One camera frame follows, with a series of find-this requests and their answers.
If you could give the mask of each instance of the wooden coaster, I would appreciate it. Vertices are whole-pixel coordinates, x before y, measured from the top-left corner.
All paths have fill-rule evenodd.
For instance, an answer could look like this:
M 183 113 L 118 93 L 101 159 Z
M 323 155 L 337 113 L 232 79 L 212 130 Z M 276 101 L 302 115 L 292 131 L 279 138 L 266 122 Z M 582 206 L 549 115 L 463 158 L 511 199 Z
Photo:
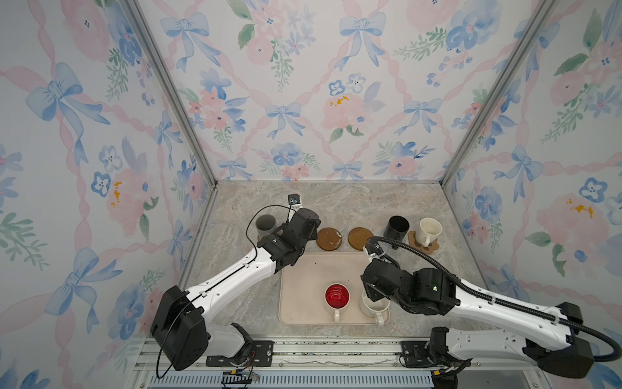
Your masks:
M 364 227 L 356 227 L 352 228 L 350 233 L 348 234 L 348 243 L 352 248 L 358 251 L 363 251 L 363 247 L 365 247 L 365 243 L 367 243 L 367 239 L 373 237 L 374 234 Z
M 334 228 L 323 228 L 317 232 L 317 245 L 324 251 L 335 251 L 343 242 L 343 236 Z
M 438 238 L 431 242 L 428 247 L 423 247 L 422 245 L 418 244 L 417 240 L 415 239 L 415 231 L 408 232 L 408 244 L 421 251 L 422 253 L 428 255 L 432 254 L 440 248 Z

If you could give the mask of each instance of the marble countertop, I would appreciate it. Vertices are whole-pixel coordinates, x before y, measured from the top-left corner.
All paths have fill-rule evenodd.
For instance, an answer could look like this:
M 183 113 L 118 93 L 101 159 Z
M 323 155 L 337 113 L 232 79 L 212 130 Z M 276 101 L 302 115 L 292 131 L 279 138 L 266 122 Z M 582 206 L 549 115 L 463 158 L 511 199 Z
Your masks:
M 375 235 L 383 230 L 393 215 L 408 219 L 411 229 L 424 217 L 436 218 L 443 225 L 440 248 L 432 255 L 451 272 L 476 285 L 485 286 L 481 273 L 468 249 L 445 195 L 438 184 L 369 183 L 369 182 L 225 182 L 218 184 L 218 195 L 208 230 L 198 251 L 188 279 L 194 285 L 231 266 L 242 258 L 252 245 L 244 230 L 249 219 L 261 207 L 286 204 L 287 195 L 298 193 L 302 205 L 319 216 L 321 228 L 333 227 L 343 234 L 339 251 L 356 251 L 347 240 L 354 227 L 365 227 Z M 266 209 L 285 220 L 287 210 Z M 254 224 L 249 236 L 256 236 Z M 307 251 L 322 251 L 310 241 Z M 406 250 L 392 250 L 402 269 L 415 271 L 431 267 L 425 260 Z M 446 316 L 423 316 L 404 312 L 392 305 L 391 320 L 384 327 L 376 326 L 286 326 L 279 321 L 279 291 L 281 274 L 275 274 L 254 286 L 226 306 L 214 319 L 214 324 L 241 324 L 251 335 L 342 335 L 342 336 L 429 336 L 433 327 L 444 326 L 461 330 L 492 328 L 470 319 Z

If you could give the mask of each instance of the wall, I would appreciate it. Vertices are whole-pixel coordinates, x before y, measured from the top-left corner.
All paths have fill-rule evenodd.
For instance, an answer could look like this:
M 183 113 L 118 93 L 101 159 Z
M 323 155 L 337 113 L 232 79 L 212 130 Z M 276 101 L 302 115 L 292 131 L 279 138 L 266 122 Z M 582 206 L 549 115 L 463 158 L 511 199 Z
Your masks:
M 139 3 L 220 179 L 429 180 L 537 1 Z
M 622 2 L 562 0 L 446 186 L 493 291 L 578 304 L 622 342 Z M 505 109 L 507 101 L 512 101 Z M 511 118 L 518 125 L 504 128 Z M 610 349 L 594 338 L 595 352 Z M 596 363 L 558 388 L 621 388 Z
M 123 388 L 207 185 L 114 0 L 0 36 L 0 388 Z

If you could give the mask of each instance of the black cup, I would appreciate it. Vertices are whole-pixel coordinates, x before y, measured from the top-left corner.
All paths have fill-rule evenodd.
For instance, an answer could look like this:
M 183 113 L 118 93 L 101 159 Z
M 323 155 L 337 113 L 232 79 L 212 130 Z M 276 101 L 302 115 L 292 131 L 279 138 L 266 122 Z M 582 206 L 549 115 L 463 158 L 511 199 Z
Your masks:
M 401 216 L 392 216 L 387 223 L 387 227 L 384 229 L 383 236 L 385 238 L 395 239 L 403 241 L 404 237 L 408 234 L 408 230 L 411 225 L 408 220 Z M 397 245 L 392 245 L 393 250 L 397 250 Z

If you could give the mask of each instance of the white mug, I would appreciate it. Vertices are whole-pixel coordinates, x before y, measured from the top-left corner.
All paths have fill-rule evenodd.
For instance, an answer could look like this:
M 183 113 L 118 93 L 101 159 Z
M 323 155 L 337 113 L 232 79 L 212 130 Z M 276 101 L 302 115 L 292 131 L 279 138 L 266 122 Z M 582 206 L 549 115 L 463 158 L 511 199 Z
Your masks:
M 369 317 L 375 317 L 376 325 L 378 327 L 384 326 L 383 314 L 389 309 L 390 304 L 391 300 L 386 298 L 382 298 L 378 301 L 372 301 L 369 297 L 367 297 L 367 293 L 365 293 L 365 291 L 363 291 L 360 301 L 361 311 Z
M 348 305 L 350 305 L 350 291 L 343 284 L 332 283 L 326 288 L 324 291 L 324 308 L 333 316 L 335 324 L 339 324 L 341 313 L 345 311 Z
M 428 247 L 443 232 L 443 226 L 439 221 L 431 217 L 424 217 L 415 230 L 415 239 L 423 247 Z

